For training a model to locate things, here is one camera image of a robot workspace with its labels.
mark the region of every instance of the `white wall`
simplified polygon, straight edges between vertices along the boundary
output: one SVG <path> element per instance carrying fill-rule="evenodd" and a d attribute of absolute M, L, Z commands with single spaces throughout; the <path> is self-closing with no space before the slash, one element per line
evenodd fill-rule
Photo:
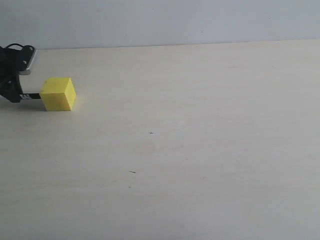
<path fill-rule="evenodd" d="M 1 0 L 0 45 L 41 49 L 320 38 L 318 0 Z"/>

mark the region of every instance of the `table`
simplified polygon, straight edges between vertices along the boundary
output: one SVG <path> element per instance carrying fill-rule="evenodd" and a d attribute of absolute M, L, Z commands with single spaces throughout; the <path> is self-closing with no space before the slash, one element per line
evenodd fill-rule
<path fill-rule="evenodd" d="M 2 240 L 318 240 L 320 40 L 40 50 L 0 99 Z"/>

